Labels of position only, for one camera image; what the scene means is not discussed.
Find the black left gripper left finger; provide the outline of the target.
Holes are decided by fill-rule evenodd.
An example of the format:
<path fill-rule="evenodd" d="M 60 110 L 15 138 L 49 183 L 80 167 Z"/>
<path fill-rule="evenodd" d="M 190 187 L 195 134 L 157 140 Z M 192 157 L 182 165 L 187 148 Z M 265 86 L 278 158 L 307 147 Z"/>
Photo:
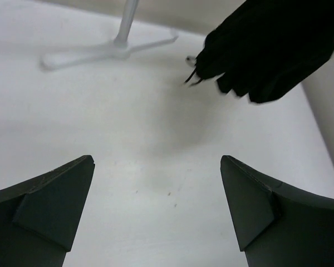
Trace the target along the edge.
<path fill-rule="evenodd" d="M 62 266 L 72 249 L 95 163 L 83 155 L 0 190 L 0 266 Z"/>

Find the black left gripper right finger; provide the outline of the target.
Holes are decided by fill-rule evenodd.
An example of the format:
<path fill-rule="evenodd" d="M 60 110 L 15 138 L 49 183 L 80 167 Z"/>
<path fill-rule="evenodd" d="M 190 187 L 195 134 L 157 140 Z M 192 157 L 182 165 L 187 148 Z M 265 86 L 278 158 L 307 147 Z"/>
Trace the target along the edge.
<path fill-rule="evenodd" d="M 334 266 L 334 199 L 298 189 L 232 156 L 220 171 L 249 266 Z"/>

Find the black trousers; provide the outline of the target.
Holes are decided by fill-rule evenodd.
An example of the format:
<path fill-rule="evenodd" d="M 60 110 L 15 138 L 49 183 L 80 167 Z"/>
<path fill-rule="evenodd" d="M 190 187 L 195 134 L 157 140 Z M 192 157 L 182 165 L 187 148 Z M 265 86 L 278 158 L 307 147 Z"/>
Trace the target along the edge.
<path fill-rule="evenodd" d="M 334 0 L 245 1 L 207 34 L 192 77 L 263 104 L 282 98 L 334 53 Z"/>

